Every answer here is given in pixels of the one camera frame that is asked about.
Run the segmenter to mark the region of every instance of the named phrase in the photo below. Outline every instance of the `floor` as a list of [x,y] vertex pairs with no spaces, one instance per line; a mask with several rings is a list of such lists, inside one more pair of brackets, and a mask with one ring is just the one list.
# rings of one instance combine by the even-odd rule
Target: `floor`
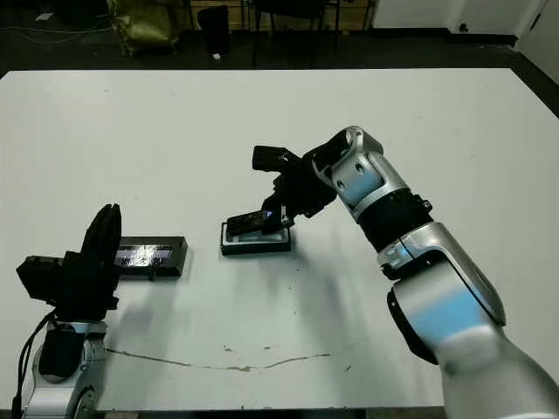
[[[121,55],[107,20],[83,18],[71,23],[52,17],[47,22],[34,19],[45,6],[15,7],[0,4],[0,78],[10,70],[90,70],[90,69],[252,69],[252,35],[233,33],[231,51],[217,62],[206,51],[198,32],[186,32],[176,52],[150,52],[134,58]],[[43,33],[5,30],[5,27],[76,31],[94,29],[87,34]],[[287,32],[274,37],[263,34],[259,43],[258,69],[308,68],[314,33]],[[520,53],[507,45],[456,44],[445,38],[375,38],[369,33],[338,37],[324,33],[318,43],[313,68],[432,68],[432,67],[508,67],[559,116],[559,86],[547,78]],[[5,417],[7,412],[0,412]],[[140,419],[189,419],[191,417],[239,416],[240,412],[205,414],[141,414]],[[443,419],[442,408],[381,409],[342,412],[252,412],[243,417],[270,416],[303,419]],[[138,419],[135,414],[108,414],[108,419]]]

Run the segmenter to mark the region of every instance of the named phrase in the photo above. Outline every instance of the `crack on table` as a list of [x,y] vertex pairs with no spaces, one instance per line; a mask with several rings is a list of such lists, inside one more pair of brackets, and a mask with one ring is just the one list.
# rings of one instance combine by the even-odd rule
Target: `crack on table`
[[287,364],[289,362],[306,361],[306,360],[312,360],[313,358],[327,358],[327,357],[330,357],[330,356],[342,355],[342,354],[345,354],[350,349],[353,349],[358,344],[359,344],[359,342],[353,343],[353,344],[343,348],[341,351],[338,351],[338,352],[329,352],[329,353],[324,353],[324,354],[314,354],[314,355],[307,355],[307,356],[296,356],[296,357],[293,357],[293,358],[287,358],[286,360],[283,360],[283,361],[277,361],[277,362],[274,362],[272,364],[261,365],[261,366],[245,365],[244,367],[237,367],[237,366],[215,367],[215,366],[211,366],[211,365],[191,364],[191,363],[188,363],[188,362],[180,362],[180,361],[166,360],[164,358],[156,358],[155,356],[133,354],[133,353],[128,352],[128,351],[118,351],[118,350],[112,349],[110,347],[106,348],[105,350],[107,352],[109,352],[110,354],[117,354],[117,355],[127,356],[127,357],[130,357],[130,358],[136,358],[136,359],[139,359],[139,360],[145,360],[145,361],[161,362],[161,363],[164,363],[164,364],[176,365],[178,367],[214,369],[214,370],[220,370],[220,371],[239,371],[240,373],[250,373],[253,369],[270,369],[270,368],[277,367],[279,365]]

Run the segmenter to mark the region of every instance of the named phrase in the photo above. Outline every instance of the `small box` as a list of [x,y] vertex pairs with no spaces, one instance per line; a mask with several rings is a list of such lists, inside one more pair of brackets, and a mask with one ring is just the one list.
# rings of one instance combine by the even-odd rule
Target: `small box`
[[221,254],[224,256],[290,250],[291,232],[288,228],[283,228],[272,234],[262,234],[259,231],[254,231],[239,236],[231,236],[227,233],[227,223],[221,224]]
[[122,237],[114,264],[124,277],[180,277],[188,245],[184,237]]

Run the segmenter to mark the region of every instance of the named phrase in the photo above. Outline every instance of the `cable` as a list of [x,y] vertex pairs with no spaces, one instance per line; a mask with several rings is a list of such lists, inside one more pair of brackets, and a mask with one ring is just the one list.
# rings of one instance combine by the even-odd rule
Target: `cable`
[[41,321],[39,321],[29,339],[24,343],[24,347],[19,355],[19,362],[17,364],[17,392],[11,401],[11,419],[20,419],[21,417],[21,392],[24,386],[25,373],[27,373],[27,365],[29,363],[31,349],[33,347],[33,340],[35,339],[35,336],[37,336],[37,333],[39,333],[49,321],[54,320],[54,310],[52,310],[50,313],[45,315]]
[[79,33],[77,35],[74,35],[73,37],[69,37],[69,38],[65,38],[65,39],[60,39],[58,41],[39,41],[37,39],[28,37],[27,35],[25,35],[22,32],[19,31],[12,31],[13,33],[16,33],[17,35],[27,39],[28,41],[35,43],[35,44],[45,44],[45,45],[55,45],[55,44],[63,44],[64,42],[68,42],[68,41],[73,41],[74,39],[77,39],[79,37],[82,37],[84,35],[90,34],[90,33],[95,33],[95,32],[106,32],[106,31],[110,31],[111,28],[104,28],[104,29],[98,29],[98,30],[94,30],[94,31],[87,31],[87,32],[83,32],[83,33]]
[[109,17],[108,13],[106,15],[98,15],[95,18],[98,18],[99,22],[97,22],[94,26],[92,26],[89,29],[82,29],[82,30],[77,30],[77,31],[59,31],[59,30],[54,30],[54,29],[30,28],[30,27],[27,27],[27,26],[0,26],[0,31],[31,31],[31,32],[43,32],[43,33],[66,33],[66,34],[90,33],[92,29],[95,29],[97,26],[99,26],[99,24],[102,21],[107,20],[108,17]]
[[52,30],[52,29],[36,29],[36,28],[26,28],[24,26],[4,26],[4,27],[0,27],[0,31],[31,31],[31,32],[43,32],[43,33],[65,33],[65,34],[84,34],[84,33],[90,33],[92,30],[83,30],[83,31],[56,31],[56,30]]

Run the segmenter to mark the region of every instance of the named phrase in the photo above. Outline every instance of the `white wall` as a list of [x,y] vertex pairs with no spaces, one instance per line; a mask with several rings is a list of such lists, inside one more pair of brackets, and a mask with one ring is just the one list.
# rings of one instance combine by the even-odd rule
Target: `white wall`
[[559,0],[549,0],[532,31],[518,43],[518,49],[559,84]]
[[529,13],[541,0],[467,0],[458,18],[450,19],[449,29],[458,31],[466,23],[468,33],[516,34],[521,22],[529,22]]
[[448,28],[458,32],[516,35],[532,24],[546,0],[379,0],[376,28]]
[[445,28],[449,0],[379,0],[376,28]]

